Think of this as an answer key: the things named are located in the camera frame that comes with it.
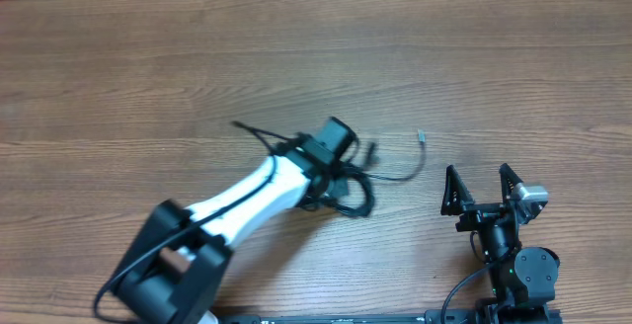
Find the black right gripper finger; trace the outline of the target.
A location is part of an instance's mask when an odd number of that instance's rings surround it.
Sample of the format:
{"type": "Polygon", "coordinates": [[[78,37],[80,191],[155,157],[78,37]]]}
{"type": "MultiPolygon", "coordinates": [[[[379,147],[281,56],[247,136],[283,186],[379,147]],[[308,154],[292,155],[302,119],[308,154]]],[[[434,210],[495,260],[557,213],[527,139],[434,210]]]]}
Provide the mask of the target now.
{"type": "Polygon", "coordinates": [[[510,203],[515,201],[516,195],[514,194],[514,190],[523,183],[523,180],[507,163],[504,163],[500,166],[499,174],[502,187],[503,202],[510,203]]]}
{"type": "Polygon", "coordinates": [[[440,208],[441,215],[460,215],[475,205],[475,200],[466,188],[453,165],[446,168],[445,188],[440,208]]]}

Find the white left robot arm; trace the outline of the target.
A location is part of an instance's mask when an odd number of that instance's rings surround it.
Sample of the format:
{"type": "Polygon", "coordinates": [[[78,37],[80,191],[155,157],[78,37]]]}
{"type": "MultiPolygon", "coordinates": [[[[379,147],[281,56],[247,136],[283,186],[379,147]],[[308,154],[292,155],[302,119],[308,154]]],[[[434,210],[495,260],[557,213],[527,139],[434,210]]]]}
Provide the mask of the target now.
{"type": "Polygon", "coordinates": [[[95,298],[111,293],[138,323],[216,322],[210,308],[235,250],[276,215],[331,202],[356,141],[329,118],[315,135],[269,145],[265,161],[224,192],[187,207],[161,202],[95,298]]]}

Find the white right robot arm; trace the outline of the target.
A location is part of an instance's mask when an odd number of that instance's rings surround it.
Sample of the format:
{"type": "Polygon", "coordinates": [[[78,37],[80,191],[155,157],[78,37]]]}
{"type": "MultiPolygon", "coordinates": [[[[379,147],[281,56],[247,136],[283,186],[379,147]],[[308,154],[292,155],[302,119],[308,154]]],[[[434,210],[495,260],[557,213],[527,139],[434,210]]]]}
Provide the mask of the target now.
{"type": "Polygon", "coordinates": [[[500,202],[477,203],[454,166],[446,168],[440,213],[457,216],[458,232],[468,232],[483,267],[461,280],[447,295],[439,323],[561,324],[561,312],[551,310],[561,261],[552,250],[525,247],[519,228],[535,219],[549,201],[547,190],[528,184],[508,165],[499,169],[500,202]],[[476,301],[471,310],[450,310],[450,301],[473,280],[488,275],[493,295],[476,301]]]}

